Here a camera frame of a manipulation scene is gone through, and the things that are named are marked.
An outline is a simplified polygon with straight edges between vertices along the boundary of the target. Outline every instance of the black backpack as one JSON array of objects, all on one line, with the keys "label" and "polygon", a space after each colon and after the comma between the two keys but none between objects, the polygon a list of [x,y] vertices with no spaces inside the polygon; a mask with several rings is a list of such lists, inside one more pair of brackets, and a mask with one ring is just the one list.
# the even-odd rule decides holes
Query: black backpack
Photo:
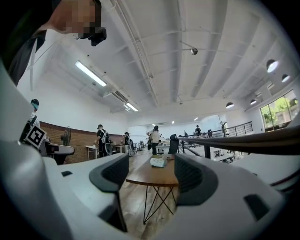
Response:
[{"label": "black backpack", "polygon": [[26,137],[27,134],[30,132],[30,130],[31,130],[31,128],[32,128],[32,126],[33,126],[33,124],[34,124],[34,122],[36,121],[36,119],[37,119],[37,116],[35,115],[34,118],[33,118],[31,121],[28,120],[28,121],[26,122],[26,125],[25,125],[25,127],[24,127],[24,129],[23,129],[23,131],[22,131],[21,137],[20,137],[20,141],[21,141],[21,142],[24,142],[24,141],[25,141],[25,137]]}]

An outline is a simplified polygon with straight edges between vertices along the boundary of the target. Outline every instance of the person wearing white shirt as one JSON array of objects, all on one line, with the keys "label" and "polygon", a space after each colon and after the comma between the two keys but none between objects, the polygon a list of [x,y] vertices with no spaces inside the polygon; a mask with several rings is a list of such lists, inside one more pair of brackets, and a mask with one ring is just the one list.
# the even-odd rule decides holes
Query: person wearing white shirt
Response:
[{"label": "person wearing white shirt", "polygon": [[156,154],[156,146],[159,143],[159,131],[158,131],[158,126],[155,126],[153,130],[147,132],[147,135],[150,137],[152,141],[152,154]]},{"label": "person wearing white shirt", "polygon": [[[34,119],[34,117],[36,116],[36,111],[38,110],[39,102],[37,99],[33,99],[33,100],[31,100],[30,103],[33,106],[33,112],[31,113],[31,115],[29,117],[29,121],[31,122]],[[36,125],[37,127],[40,127],[39,120],[36,118],[32,125],[33,126]]]}]

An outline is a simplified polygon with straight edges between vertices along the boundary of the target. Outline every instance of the wooden tabletop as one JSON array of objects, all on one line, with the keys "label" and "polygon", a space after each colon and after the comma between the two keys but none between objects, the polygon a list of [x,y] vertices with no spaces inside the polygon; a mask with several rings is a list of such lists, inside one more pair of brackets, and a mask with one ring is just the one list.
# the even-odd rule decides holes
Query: wooden tabletop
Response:
[{"label": "wooden tabletop", "polygon": [[142,166],[126,178],[126,182],[154,187],[178,187],[174,173],[175,160],[167,160],[165,167],[153,167],[149,158]]}]

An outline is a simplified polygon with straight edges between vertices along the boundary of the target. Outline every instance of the person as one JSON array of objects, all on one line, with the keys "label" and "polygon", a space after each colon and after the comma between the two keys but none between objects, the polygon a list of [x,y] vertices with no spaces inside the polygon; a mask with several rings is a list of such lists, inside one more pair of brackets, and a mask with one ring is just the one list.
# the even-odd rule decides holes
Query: person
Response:
[{"label": "person", "polygon": [[201,134],[201,129],[199,128],[199,125],[196,126],[196,130],[195,130],[196,134]]},{"label": "person", "polygon": [[131,153],[131,147],[130,147],[130,136],[129,136],[129,133],[126,132],[125,133],[125,137],[123,136],[123,138],[125,139],[125,152],[128,153],[128,155],[131,157],[132,153]]},{"label": "person", "polygon": [[152,141],[152,154],[156,155],[156,146],[158,146],[159,143],[158,126],[154,126],[153,130],[147,132],[147,136],[149,136]]},{"label": "person", "polygon": [[62,34],[78,33],[78,38],[89,38],[92,46],[106,39],[106,30],[101,28],[100,0],[29,0],[7,4],[11,12],[1,31],[5,34],[1,35],[0,55],[15,85],[27,68],[31,52],[44,44],[48,29]]},{"label": "person", "polygon": [[105,142],[102,142],[102,137],[106,133],[106,131],[103,129],[102,124],[98,125],[98,132],[97,132],[97,143],[99,144],[99,157],[106,157],[107,153],[105,150]]},{"label": "person", "polygon": [[30,104],[33,106],[33,112],[31,113],[31,115],[29,117],[29,121],[32,123],[32,126],[35,125],[37,127],[40,127],[39,120],[36,117],[36,112],[38,110],[39,102],[37,99],[33,99],[33,100],[31,100]]}]

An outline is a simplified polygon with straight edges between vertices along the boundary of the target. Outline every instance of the ceiling lamp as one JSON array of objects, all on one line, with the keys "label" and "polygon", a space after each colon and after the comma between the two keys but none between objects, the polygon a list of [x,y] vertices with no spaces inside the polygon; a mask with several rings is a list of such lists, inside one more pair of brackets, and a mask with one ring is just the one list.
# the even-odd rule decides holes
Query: ceiling lamp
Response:
[{"label": "ceiling lamp", "polygon": [[102,81],[102,79],[100,79],[96,74],[94,74],[91,70],[89,70],[86,66],[84,66],[80,61],[77,61],[75,63],[75,66],[78,67],[80,70],[82,70],[91,79],[99,83],[102,87],[106,86],[106,83]]},{"label": "ceiling lamp", "polygon": [[290,76],[289,75],[287,75],[287,74],[283,74],[282,75],[282,82],[284,83],[284,82],[286,82],[287,80],[289,80],[290,79]]},{"label": "ceiling lamp", "polygon": [[255,99],[252,99],[251,102],[250,102],[250,105],[253,105],[256,103],[256,100]]},{"label": "ceiling lamp", "polygon": [[273,72],[278,66],[278,61],[275,61],[273,59],[270,59],[267,61],[267,72],[271,73]]},{"label": "ceiling lamp", "polygon": [[128,107],[130,107],[133,111],[138,112],[139,110],[137,110],[135,107],[133,107],[130,103],[126,103],[126,105]]},{"label": "ceiling lamp", "polygon": [[231,108],[231,107],[233,107],[233,106],[234,106],[234,104],[231,103],[231,102],[229,102],[229,103],[226,104],[226,108]]}]

